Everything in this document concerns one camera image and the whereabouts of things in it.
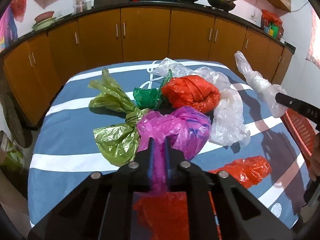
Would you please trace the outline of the person's right hand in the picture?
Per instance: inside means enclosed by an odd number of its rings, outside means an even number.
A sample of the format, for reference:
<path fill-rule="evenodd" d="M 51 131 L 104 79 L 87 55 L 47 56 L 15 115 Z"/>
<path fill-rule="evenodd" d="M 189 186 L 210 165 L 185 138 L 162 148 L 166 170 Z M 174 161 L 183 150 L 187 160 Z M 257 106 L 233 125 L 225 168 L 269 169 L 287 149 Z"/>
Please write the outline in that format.
<path fill-rule="evenodd" d="M 309 177 L 311 180 L 316 181 L 317 177 L 320 176 L 320 142 L 319 142 L 319 133 L 316 134 L 314 144 L 313 144 L 313 152 L 310 158 L 310 170 Z"/>

